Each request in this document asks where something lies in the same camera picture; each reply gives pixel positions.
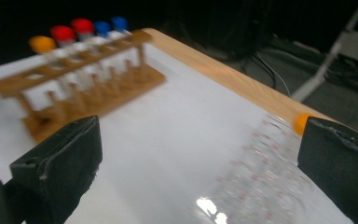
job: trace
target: test tube rack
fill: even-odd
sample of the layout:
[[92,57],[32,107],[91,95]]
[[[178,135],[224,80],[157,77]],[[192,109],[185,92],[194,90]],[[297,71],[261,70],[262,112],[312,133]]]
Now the test tube rack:
[[[151,38],[151,35],[143,31],[134,31],[130,35],[100,45],[99,54],[80,51],[83,60],[78,63],[61,58],[61,69],[42,64],[5,77],[0,79],[0,95],[2,98],[17,99],[27,114],[22,122],[36,143],[40,143],[70,121],[91,115],[102,116],[163,83],[165,76],[145,63],[144,43]],[[132,48],[137,49],[138,66],[126,60],[127,71],[120,75],[115,72],[114,67],[109,66],[109,78],[104,81],[97,74],[91,74],[92,85],[85,90],[80,90],[75,83],[68,83],[72,94],[64,100],[58,99],[56,92],[48,91],[46,96],[51,105],[46,108],[35,110],[24,93],[42,83],[75,73],[87,65],[100,64],[102,59]]]

